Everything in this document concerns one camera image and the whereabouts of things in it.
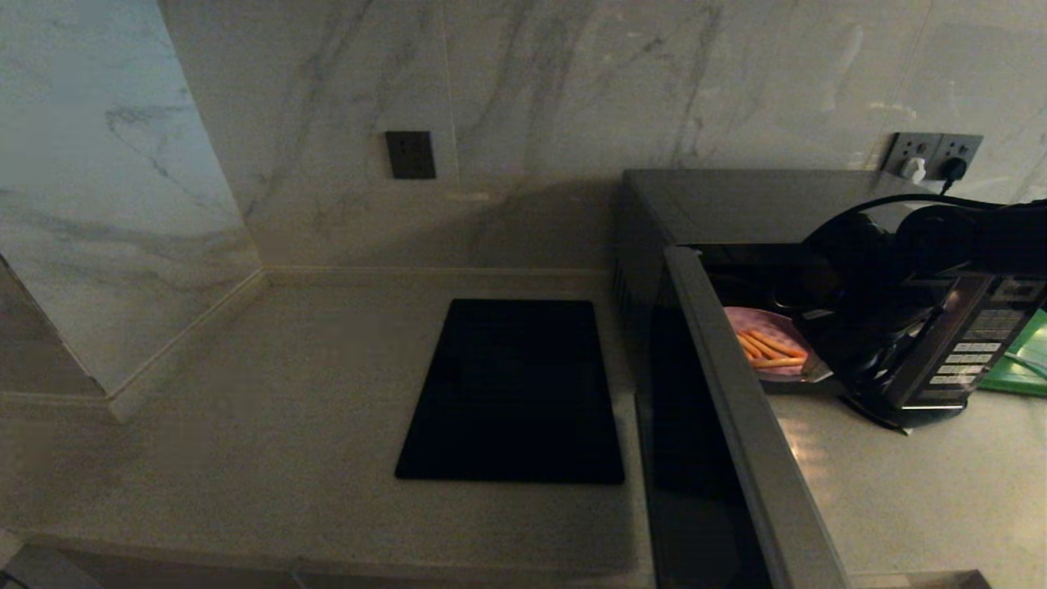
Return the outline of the grey wall outlet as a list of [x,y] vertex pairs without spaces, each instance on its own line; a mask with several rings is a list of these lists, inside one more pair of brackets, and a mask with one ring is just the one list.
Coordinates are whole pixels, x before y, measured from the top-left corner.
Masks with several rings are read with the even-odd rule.
[[883,157],[879,171],[900,178],[898,169],[900,169],[905,158],[925,157],[927,160],[925,182],[937,182],[938,179],[935,178],[933,168],[935,161],[932,160],[932,157],[937,152],[942,135],[941,132],[896,132]]
[[978,149],[982,144],[983,136],[975,134],[943,134],[936,154],[932,157],[935,161],[934,172],[935,178],[938,180],[943,180],[940,168],[950,158],[959,157],[964,158],[971,164],[973,162],[973,157],[978,153]]

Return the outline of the black induction cooktop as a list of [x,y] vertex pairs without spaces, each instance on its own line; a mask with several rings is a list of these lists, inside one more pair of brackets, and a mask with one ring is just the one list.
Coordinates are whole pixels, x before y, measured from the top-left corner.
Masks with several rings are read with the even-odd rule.
[[594,303],[453,299],[395,476],[624,484]]

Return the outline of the dark wall switch panel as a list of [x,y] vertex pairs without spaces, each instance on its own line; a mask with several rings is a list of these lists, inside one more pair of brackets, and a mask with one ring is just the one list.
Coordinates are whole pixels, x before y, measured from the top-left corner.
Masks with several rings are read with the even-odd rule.
[[429,131],[388,131],[389,172],[396,180],[435,180],[433,138]]

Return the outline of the microwave oven door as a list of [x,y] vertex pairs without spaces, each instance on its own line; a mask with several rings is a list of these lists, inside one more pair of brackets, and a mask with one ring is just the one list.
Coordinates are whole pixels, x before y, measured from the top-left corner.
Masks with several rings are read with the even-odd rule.
[[664,250],[642,335],[658,589],[853,589],[696,250]]

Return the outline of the purple plate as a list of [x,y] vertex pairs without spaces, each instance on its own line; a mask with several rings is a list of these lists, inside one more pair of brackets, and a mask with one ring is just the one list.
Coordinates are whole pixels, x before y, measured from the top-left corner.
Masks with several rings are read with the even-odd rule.
[[[808,352],[808,357],[814,357],[811,344],[804,339],[804,336],[788,317],[751,307],[728,305],[723,310],[734,335],[744,333],[748,330],[759,330],[770,335],[771,338],[795,344],[795,346]],[[752,369],[755,370],[760,380],[774,381],[774,383],[800,383],[801,368],[795,366],[775,370],[758,370],[752,366]]]

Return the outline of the green cutting board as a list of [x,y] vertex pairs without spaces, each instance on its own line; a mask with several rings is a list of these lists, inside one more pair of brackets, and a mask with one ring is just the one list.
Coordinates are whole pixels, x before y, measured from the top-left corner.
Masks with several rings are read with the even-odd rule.
[[[1032,319],[1007,348],[1047,364],[1047,310],[1035,310]],[[1002,357],[981,380],[981,390],[1032,398],[1047,398],[1047,378]]]

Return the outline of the silver microwave oven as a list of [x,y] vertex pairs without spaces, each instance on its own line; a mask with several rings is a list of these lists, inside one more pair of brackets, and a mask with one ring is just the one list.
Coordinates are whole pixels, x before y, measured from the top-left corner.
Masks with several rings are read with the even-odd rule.
[[[800,284],[836,284],[803,241],[852,206],[903,194],[939,196],[878,172],[627,171],[612,213],[614,292],[643,331],[662,254],[683,246],[699,253],[723,305],[777,313],[798,329]],[[852,390],[829,377],[842,402],[890,429],[958,416],[1035,310],[1047,308],[1047,278],[966,276],[945,292],[945,310],[920,331],[889,388]]]

